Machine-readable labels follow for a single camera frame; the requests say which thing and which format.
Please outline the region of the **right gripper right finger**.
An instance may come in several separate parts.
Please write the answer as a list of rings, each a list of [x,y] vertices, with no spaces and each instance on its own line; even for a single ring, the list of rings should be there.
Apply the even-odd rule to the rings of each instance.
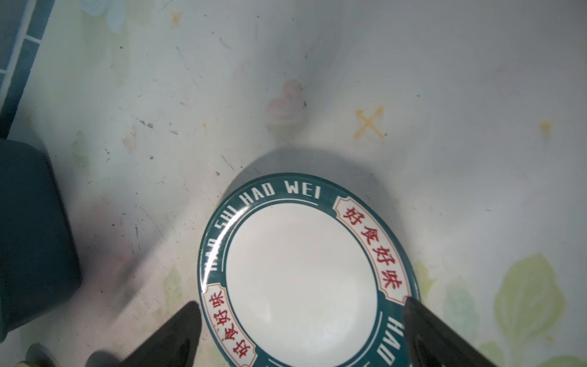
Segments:
[[[495,367],[415,298],[406,300],[403,322],[412,366]]]

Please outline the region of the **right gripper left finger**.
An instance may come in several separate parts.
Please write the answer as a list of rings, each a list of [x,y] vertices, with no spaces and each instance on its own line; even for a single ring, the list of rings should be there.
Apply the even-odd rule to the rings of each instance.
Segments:
[[[200,307],[190,301],[119,366],[193,366],[201,332]]]

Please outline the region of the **green rimmed white plate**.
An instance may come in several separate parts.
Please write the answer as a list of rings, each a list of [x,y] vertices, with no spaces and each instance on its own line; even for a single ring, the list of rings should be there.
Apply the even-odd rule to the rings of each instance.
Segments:
[[[206,226],[200,304],[231,366],[408,366],[402,320],[420,292],[385,221],[320,177],[270,174]]]

